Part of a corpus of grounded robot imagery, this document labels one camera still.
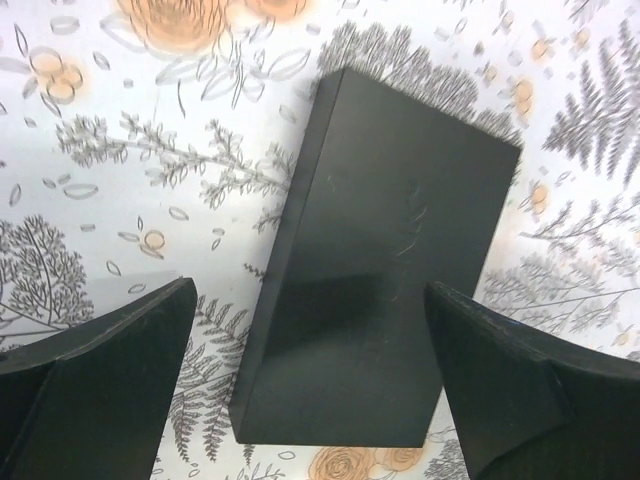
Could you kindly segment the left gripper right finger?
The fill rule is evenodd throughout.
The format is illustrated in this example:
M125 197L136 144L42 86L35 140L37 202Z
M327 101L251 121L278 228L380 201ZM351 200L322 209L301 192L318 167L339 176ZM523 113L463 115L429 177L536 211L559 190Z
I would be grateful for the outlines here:
M472 479L636 479L639 365L557 338L442 283L426 321Z

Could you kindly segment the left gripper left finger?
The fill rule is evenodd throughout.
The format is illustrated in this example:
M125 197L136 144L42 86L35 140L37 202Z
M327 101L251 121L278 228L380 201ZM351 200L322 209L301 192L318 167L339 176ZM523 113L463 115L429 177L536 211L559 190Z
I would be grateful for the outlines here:
M150 478L195 309L181 277L2 354L2 478Z

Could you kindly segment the black network switch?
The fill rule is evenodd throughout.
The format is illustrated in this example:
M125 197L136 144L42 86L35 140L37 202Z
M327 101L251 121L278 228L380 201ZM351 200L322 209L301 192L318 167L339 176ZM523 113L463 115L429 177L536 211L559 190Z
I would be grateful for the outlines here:
M423 291L472 295L521 151L351 69L319 83L229 403L237 442L419 447Z

